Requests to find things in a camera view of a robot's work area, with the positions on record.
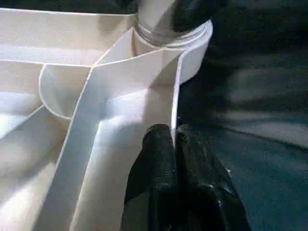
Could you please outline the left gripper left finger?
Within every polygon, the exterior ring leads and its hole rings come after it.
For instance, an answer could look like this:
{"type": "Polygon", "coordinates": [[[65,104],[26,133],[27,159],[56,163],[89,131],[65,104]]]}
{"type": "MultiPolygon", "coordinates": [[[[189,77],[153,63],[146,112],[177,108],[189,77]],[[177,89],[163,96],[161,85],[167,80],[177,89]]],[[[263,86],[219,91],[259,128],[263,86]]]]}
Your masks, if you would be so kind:
{"type": "Polygon", "coordinates": [[[126,186],[125,231],[174,231],[179,209],[178,174],[169,126],[155,124],[142,139],[126,186]]]}

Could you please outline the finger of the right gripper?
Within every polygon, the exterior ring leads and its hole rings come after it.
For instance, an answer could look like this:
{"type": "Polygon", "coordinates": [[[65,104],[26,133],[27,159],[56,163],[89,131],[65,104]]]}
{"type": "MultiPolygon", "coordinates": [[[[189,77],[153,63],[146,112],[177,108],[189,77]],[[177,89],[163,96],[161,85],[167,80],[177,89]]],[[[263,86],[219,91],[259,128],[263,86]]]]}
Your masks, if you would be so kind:
{"type": "Polygon", "coordinates": [[[177,0],[172,14],[172,28],[175,32],[195,29],[227,4],[228,0],[177,0]]]}

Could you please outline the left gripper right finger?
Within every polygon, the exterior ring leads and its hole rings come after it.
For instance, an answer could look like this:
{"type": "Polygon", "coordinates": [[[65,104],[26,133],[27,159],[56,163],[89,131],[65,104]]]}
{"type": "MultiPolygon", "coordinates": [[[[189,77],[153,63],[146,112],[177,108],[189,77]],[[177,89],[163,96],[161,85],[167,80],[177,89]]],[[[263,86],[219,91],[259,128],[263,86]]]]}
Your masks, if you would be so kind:
{"type": "Polygon", "coordinates": [[[176,159],[184,231],[248,231],[244,205],[227,169],[192,127],[178,127],[176,159]]]}

